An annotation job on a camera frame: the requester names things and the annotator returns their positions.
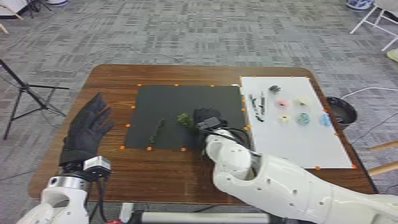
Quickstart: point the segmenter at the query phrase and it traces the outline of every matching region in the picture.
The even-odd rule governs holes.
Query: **chair leg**
[[[378,10],[378,6],[376,6],[374,9],[370,10],[370,13],[369,13],[369,15],[365,16],[365,18],[363,18],[363,20],[362,20],[358,26],[354,27],[351,34],[354,34],[354,32],[358,31],[358,28],[362,27],[365,21],[369,20],[370,15],[372,15],[372,13],[376,12],[376,10]]]
[[[381,173],[390,172],[392,170],[398,169],[398,161],[376,167],[374,169],[369,170],[370,176],[376,176]]]
[[[394,43],[397,42],[397,40],[398,40],[398,36],[395,36],[395,39],[392,40],[390,44],[386,45],[386,47],[385,47],[383,51],[386,51],[386,50],[388,50],[388,48],[390,48],[390,46],[394,45]]]
[[[385,15],[385,12],[386,12],[386,10],[383,10],[383,12],[381,12],[381,14],[379,14],[379,16],[378,16],[378,22],[376,22],[376,24],[374,24],[374,28],[376,28],[378,25],[379,25],[379,22],[381,22],[381,19],[383,19],[383,15]]]
[[[388,142],[383,145],[378,145],[370,150],[385,150],[388,148],[398,147],[398,141]]]
[[[6,27],[4,27],[4,24],[3,24],[3,23],[0,23],[0,29],[3,29],[4,33],[8,33],[8,34],[10,34],[10,31],[8,31],[8,29],[6,29]]]

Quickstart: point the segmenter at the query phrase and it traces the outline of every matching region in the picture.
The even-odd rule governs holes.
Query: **wooden table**
[[[116,127],[104,138],[100,146],[100,155],[113,162],[106,200],[109,202],[242,203],[214,186],[214,164],[212,161],[202,159],[200,152],[182,152],[180,150],[122,150],[139,86],[175,84],[232,85],[241,83],[241,76],[310,77],[324,107],[331,110],[315,76],[303,68],[164,65],[100,65],[95,68],[31,182],[29,193],[35,198],[40,198],[49,179],[58,172],[63,138],[68,133],[72,119],[86,102],[97,93],[104,92],[116,121]],[[374,183],[338,128],[335,116],[333,124],[358,168],[310,171],[326,181],[342,187],[363,193],[376,193]]]

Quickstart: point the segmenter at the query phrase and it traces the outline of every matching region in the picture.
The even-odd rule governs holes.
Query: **chair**
[[[13,15],[17,16],[17,18],[19,18],[20,20],[24,20],[22,16],[20,16],[20,15],[19,15],[19,13],[15,12],[15,10],[10,8],[10,6],[8,6],[8,5],[4,5],[4,3],[3,3],[3,2],[0,2],[0,7],[3,7],[3,8],[6,8],[6,9],[8,9],[8,11],[13,13]],[[0,29],[3,29],[4,33],[8,33],[8,34],[10,34],[10,31],[8,31],[6,26],[4,26],[4,24],[3,24],[3,23],[0,23]]]
[[[394,141],[379,146],[376,146],[370,150],[385,150],[392,147],[398,147],[398,141]],[[376,167],[374,169],[369,170],[370,176],[390,172],[392,170],[398,169],[398,161],[395,161],[394,163]]]
[[[378,10],[379,8],[381,8],[383,11],[381,11],[381,14],[379,14],[379,16],[378,16],[378,21],[376,21],[376,23],[372,23],[372,22],[369,21],[369,18],[370,18],[372,14],[374,14],[374,12],[376,12],[376,10]],[[395,39],[392,40],[390,44],[388,44],[386,47],[383,48],[383,51],[388,50],[390,46],[394,45],[394,43],[395,43],[397,40],[398,40],[398,34],[397,34],[395,32],[392,32],[388,29],[385,29],[385,28],[379,26],[379,22],[381,22],[381,19],[383,19],[383,18],[385,18],[386,20],[390,20],[395,24],[398,24],[398,22],[397,22],[390,17],[385,16],[386,11],[392,11],[392,12],[397,12],[397,11],[398,11],[398,1],[397,1],[397,0],[376,0],[376,7],[374,7],[374,9],[370,10],[370,13],[369,13],[369,15],[365,16],[365,18],[363,18],[363,20],[362,20],[362,22],[360,22],[360,24],[358,24],[358,26],[354,27],[353,32],[351,32],[351,34],[354,34],[354,32],[358,31],[358,28],[362,27],[363,23],[369,23],[369,24],[374,25],[376,28],[379,28],[385,32],[388,32],[388,33],[395,36]]]

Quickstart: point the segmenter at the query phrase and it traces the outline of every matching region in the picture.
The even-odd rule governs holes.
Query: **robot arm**
[[[42,204],[19,224],[90,223],[86,210],[88,189],[93,182],[111,175],[111,162],[99,154],[102,138],[113,129],[107,121],[111,108],[102,94],[95,96],[74,119],[61,153],[61,173],[49,181]]]
[[[232,137],[223,128],[214,132]],[[258,156],[219,135],[207,137],[207,154],[216,162],[214,183],[223,192],[285,218],[322,224],[398,223],[397,196],[367,195],[342,188],[287,159]]]

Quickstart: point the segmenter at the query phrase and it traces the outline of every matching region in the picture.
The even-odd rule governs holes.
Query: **small toy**
[[[278,100],[278,105],[280,105],[282,107],[289,107],[289,102],[287,102],[287,100]]]
[[[306,107],[306,106],[310,105],[310,101],[308,101],[306,98],[299,98],[299,99],[298,99],[298,103],[299,103],[299,105],[301,105],[303,107]]]
[[[282,92],[282,89],[283,89],[282,86],[274,85],[269,90],[273,91],[274,94],[278,94],[278,92]]]
[[[326,127],[330,127],[330,126],[333,125],[331,117],[330,117],[330,114],[328,114],[328,113],[324,113],[324,114],[321,115],[321,124],[322,124]]]
[[[290,121],[290,116],[289,115],[282,116],[282,121],[283,121],[283,123],[287,123]]]
[[[299,117],[298,117],[298,123],[301,125],[308,125],[310,124],[310,115],[306,113],[301,113],[299,114]]]

